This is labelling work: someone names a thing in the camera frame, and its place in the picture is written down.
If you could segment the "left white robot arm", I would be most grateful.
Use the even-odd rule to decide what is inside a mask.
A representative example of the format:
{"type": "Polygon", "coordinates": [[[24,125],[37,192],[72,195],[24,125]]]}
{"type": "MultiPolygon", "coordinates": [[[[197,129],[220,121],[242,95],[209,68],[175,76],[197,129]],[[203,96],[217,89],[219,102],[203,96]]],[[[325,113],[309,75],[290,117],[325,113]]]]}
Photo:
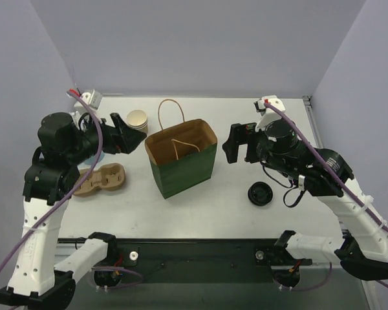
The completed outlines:
{"type": "Polygon", "coordinates": [[[41,145],[25,174],[22,237],[11,252],[17,262],[8,284],[0,289],[0,304],[65,309],[76,284],[93,267],[119,260],[116,237],[95,232],[67,259],[54,261],[63,214],[79,184],[79,164],[101,153],[130,154],[146,138],[117,113],[111,119],[113,124],[107,125],[104,119],[94,118],[85,130],[66,112],[42,119],[41,145]]]}

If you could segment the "green paper bag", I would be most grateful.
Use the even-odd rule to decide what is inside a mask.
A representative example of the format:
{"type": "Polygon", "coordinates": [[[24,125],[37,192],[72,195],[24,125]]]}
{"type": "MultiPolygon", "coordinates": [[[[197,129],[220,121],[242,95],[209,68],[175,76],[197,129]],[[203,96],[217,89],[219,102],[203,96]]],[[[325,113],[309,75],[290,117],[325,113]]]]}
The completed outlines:
{"type": "Polygon", "coordinates": [[[155,183],[168,199],[211,178],[218,140],[203,119],[182,120],[145,139],[155,183]]]}

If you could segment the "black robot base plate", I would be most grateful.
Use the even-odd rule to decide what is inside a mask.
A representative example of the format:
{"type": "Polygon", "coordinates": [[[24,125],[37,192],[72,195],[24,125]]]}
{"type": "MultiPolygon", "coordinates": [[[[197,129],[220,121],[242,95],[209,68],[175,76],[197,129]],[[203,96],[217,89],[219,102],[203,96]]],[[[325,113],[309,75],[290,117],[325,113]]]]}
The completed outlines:
{"type": "Polygon", "coordinates": [[[272,268],[310,265],[276,239],[119,239],[113,262],[121,271],[93,271],[97,286],[136,284],[259,284],[272,268]]]}

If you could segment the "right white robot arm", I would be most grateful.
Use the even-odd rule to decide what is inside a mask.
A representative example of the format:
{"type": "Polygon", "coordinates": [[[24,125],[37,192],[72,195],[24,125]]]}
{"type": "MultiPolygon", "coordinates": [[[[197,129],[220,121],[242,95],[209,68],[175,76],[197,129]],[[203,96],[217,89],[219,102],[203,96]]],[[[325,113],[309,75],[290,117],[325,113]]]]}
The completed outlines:
{"type": "Polygon", "coordinates": [[[301,194],[307,192],[324,203],[347,229],[337,238],[285,231],[274,247],[278,262],[337,263],[361,280],[388,280],[388,231],[384,220],[337,152],[312,147],[299,139],[283,119],[263,130],[257,130],[255,123],[231,125],[222,146],[228,163],[237,162],[241,145],[247,146],[246,162],[260,163],[282,174],[301,194]]]}

